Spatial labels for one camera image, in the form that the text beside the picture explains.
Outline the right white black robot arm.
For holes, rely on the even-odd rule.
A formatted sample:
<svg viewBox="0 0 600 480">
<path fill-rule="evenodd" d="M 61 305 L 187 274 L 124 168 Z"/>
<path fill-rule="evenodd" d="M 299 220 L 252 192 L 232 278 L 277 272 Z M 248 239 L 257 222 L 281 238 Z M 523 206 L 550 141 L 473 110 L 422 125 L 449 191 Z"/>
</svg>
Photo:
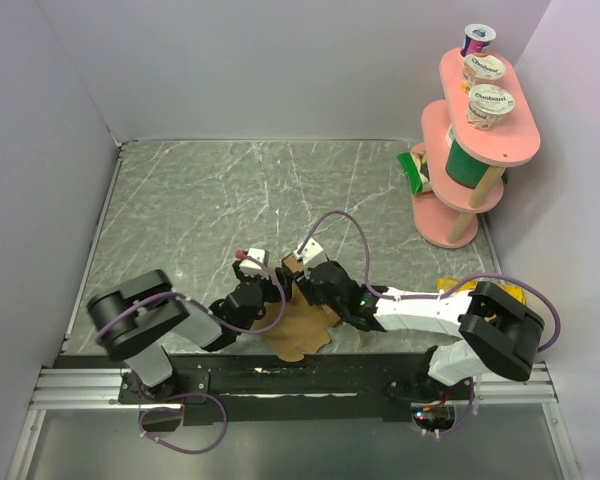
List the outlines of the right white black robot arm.
<svg viewBox="0 0 600 480">
<path fill-rule="evenodd" d="M 525 382 L 538 353 L 544 320 L 501 286 L 480 281 L 469 291 L 417 294 L 369 288 L 351 279 L 336 261 L 296 276 L 311 305 L 326 305 L 360 331 L 415 330 L 452 336 L 456 341 L 429 350 L 417 374 L 426 397 L 441 397 L 460 381 L 485 373 Z"/>
</svg>

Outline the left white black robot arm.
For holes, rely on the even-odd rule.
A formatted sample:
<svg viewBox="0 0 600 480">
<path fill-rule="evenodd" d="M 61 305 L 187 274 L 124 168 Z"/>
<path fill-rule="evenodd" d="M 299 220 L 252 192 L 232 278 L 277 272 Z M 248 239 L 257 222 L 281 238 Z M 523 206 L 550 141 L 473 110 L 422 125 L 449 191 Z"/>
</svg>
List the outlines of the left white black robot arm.
<svg viewBox="0 0 600 480">
<path fill-rule="evenodd" d="M 291 280 L 278 267 L 273 275 L 237 272 L 237 287 L 206 307 L 173 289 L 166 273 L 149 271 L 92 297 L 88 314 L 96 342 L 112 361 L 135 375 L 140 394 L 165 402 L 180 388 L 178 376 L 159 340 L 173 332 L 207 352 L 233 344 L 266 314 L 268 304 L 291 300 Z"/>
</svg>

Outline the brown cardboard box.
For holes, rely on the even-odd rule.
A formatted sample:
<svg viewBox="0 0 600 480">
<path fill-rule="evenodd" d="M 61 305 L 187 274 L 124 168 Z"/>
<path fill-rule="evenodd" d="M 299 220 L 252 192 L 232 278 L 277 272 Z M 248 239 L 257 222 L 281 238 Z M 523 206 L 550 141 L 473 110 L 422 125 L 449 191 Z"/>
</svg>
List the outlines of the brown cardboard box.
<svg viewBox="0 0 600 480">
<path fill-rule="evenodd" d="M 299 275 L 305 273 L 300 262 L 289 255 L 281 261 L 279 270 L 283 284 L 291 289 L 286 308 L 279 303 L 268 304 L 264 318 L 253 324 L 262 330 L 261 336 L 276 356 L 285 362 L 299 362 L 331 343 L 329 330 L 341 321 L 326 305 L 310 305 L 299 289 Z"/>
</svg>

